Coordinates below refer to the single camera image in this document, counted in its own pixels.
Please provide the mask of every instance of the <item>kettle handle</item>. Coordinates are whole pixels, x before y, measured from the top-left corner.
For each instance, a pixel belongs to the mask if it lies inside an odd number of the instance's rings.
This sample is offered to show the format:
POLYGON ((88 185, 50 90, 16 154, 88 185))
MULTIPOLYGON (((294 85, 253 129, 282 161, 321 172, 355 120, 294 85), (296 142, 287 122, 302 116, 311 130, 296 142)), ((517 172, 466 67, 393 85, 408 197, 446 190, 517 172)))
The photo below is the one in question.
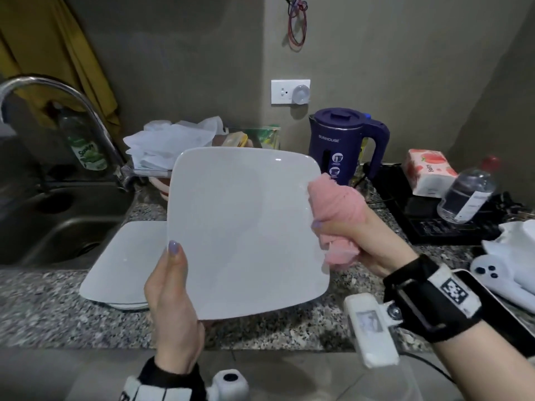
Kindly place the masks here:
POLYGON ((369 179, 372 179, 381 167, 381 161, 385 155, 386 145, 390 139, 390 131, 382 122, 370 119, 364 125, 362 136, 371 138, 375 141, 375 150, 373 151, 370 167, 366 174, 369 179))

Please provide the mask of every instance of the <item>yellow towel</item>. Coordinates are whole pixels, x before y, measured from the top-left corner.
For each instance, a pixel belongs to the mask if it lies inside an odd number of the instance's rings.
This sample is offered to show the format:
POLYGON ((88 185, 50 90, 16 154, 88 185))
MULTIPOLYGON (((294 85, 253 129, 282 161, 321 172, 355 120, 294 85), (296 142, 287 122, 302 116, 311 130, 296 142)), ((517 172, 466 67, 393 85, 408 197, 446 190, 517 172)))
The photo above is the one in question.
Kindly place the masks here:
MULTIPOLYGON (((56 77, 84 93, 110 134, 120 132, 117 101, 84 33, 64 0, 0 0, 0 73, 4 77, 56 77)), ((39 123, 54 128, 45 114, 50 100, 83 111, 70 95, 42 85, 19 89, 39 123)))

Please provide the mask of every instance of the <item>painted nail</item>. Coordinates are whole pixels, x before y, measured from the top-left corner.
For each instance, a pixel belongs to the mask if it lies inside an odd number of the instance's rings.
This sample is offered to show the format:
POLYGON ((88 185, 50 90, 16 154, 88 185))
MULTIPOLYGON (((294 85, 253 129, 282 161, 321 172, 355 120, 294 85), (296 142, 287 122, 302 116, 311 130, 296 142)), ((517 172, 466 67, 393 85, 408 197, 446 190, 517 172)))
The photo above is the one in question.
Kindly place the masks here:
POLYGON ((180 245, 177 241, 169 241, 169 253, 172 255, 178 255, 178 251, 180 249, 180 245))

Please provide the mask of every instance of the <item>person's left hand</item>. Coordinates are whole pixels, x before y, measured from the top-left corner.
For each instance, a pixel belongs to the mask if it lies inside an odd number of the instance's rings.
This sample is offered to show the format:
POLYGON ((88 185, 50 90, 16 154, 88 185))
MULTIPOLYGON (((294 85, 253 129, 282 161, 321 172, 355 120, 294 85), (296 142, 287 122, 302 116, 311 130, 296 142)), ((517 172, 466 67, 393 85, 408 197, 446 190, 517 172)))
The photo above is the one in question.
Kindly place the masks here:
POLYGON ((190 373, 204 348, 204 326, 186 293, 187 274, 184 250, 171 241, 144 288, 156 325, 154 362, 175 374, 190 373))

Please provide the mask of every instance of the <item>chrome faucet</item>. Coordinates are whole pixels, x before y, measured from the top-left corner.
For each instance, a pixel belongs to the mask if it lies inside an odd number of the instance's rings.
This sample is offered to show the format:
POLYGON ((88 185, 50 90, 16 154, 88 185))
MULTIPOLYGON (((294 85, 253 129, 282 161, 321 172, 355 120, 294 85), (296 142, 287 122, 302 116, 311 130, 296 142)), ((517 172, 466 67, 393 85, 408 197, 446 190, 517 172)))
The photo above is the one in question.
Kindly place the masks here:
MULTIPOLYGON (((87 111, 87 114, 96 125, 97 140, 104 145, 106 152, 108 153, 110 159, 115 165, 115 171, 113 172, 113 174, 117 177, 117 180, 121 187, 123 187, 124 189, 129 189, 131 181, 135 177, 134 169, 129 164, 127 164, 127 162, 123 158, 123 155, 121 154, 121 152, 119 152, 119 150, 113 143, 113 140, 108 130, 106 129, 106 126, 102 122, 101 118, 98 116, 98 113, 95 108, 93 108, 91 101, 76 89, 65 83, 62 83, 60 80, 52 79, 50 77, 32 75, 11 77, 3 83, 0 83, 0 107, 2 107, 5 98, 12 91, 30 84, 43 84, 55 87, 72 95, 74 98, 76 98, 82 103, 82 105, 87 111)), ((4 122, 2 114, 0 114, 0 122, 4 122)))

